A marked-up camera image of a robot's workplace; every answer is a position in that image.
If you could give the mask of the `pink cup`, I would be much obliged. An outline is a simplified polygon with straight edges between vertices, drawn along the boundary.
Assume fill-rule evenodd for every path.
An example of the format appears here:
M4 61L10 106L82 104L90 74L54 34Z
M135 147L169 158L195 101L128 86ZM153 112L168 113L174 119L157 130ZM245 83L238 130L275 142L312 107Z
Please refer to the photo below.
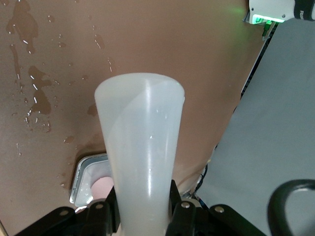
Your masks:
M107 198L113 186L114 183L111 177L102 177L98 179L91 187L94 200Z

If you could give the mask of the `silver kitchen scale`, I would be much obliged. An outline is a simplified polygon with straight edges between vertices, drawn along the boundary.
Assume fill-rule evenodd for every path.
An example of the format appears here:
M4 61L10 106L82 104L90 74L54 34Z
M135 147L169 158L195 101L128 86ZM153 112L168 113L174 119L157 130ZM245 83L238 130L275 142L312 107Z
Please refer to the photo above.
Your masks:
M101 153L84 157L77 164L69 201L78 208L94 200L92 185L102 177L111 177L112 172L107 154Z

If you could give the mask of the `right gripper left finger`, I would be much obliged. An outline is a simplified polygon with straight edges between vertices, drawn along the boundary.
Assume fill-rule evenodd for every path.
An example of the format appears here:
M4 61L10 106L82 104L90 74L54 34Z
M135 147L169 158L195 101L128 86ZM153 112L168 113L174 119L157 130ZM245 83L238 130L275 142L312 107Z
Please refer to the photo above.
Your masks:
M88 207L85 236L112 236L120 225L115 188L112 187L106 199L95 200Z

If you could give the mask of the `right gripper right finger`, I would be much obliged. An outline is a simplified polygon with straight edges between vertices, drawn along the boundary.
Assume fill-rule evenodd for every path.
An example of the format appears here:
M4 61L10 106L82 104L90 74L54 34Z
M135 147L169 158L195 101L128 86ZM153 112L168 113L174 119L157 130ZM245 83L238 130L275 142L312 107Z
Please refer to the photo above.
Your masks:
M166 236L194 236L196 206L181 199L175 180L171 180L169 202L171 218Z

